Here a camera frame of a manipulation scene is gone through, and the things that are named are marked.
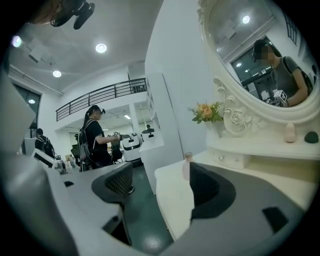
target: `ceiling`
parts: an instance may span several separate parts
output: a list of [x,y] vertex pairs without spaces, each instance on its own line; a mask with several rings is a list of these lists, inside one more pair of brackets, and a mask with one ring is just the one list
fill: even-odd
[[[128,115],[129,117],[131,117],[129,105],[124,105],[124,106],[107,110],[105,114],[102,115],[99,123],[102,129],[109,129],[109,130],[115,129],[118,127],[132,125],[133,124],[132,120],[125,118],[124,115]],[[136,105],[136,115],[137,115],[139,124],[144,122],[144,118],[146,122],[149,122],[151,120],[150,113],[147,107],[147,102],[141,102]],[[84,125],[84,118],[68,124],[66,128],[80,129],[83,125]]]
[[[20,32],[23,44],[10,46],[10,63],[35,80],[61,92],[65,87],[99,71],[125,67],[146,58],[163,0],[90,0],[95,11],[74,30],[75,17],[61,27],[26,24]],[[97,53],[99,43],[107,46]],[[38,63],[31,51],[41,55]],[[62,73],[60,78],[53,71]]]
[[[250,21],[243,23],[243,17]],[[218,0],[209,18],[210,35],[222,59],[273,17],[265,0]]]

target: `drawer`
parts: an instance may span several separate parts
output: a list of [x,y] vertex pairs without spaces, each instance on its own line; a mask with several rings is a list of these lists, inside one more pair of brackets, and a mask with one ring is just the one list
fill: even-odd
[[217,163],[235,169],[244,169],[250,160],[250,155],[230,153],[225,151],[220,151],[213,148],[208,148],[210,154],[212,154],[214,161]]

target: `dark floor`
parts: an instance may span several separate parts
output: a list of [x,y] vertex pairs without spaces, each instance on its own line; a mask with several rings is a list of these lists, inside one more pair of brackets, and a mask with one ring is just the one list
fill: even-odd
[[153,194],[144,166],[133,168],[134,192],[125,198],[124,218],[132,247],[158,255],[173,239]]

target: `orange flower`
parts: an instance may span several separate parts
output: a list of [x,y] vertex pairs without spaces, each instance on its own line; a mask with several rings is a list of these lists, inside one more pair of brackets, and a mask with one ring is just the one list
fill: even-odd
[[208,107],[207,104],[200,104],[199,107],[198,107],[198,109],[199,109],[201,112],[203,112],[203,111],[205,110],[205,108],[207,108],[207,107]]
[[211,110],[209,107],[206,107],[206,108],[203,110],[202,117],[203,117],[203,118],[211,118],[211,116],[212,116],[212,110]]

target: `balcony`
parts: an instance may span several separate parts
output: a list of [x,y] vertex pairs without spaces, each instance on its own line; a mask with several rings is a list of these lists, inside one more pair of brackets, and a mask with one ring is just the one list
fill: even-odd
[[70,116],[71,114],[83,110],[89,106],[96,105],[107,100],[118,98],[125,95],[137,94],[147,91],[146,79],[139,78],[124,82],[115,83],[106,87],[93,90],[80,96],[64,106],[57,109],[56,121]]

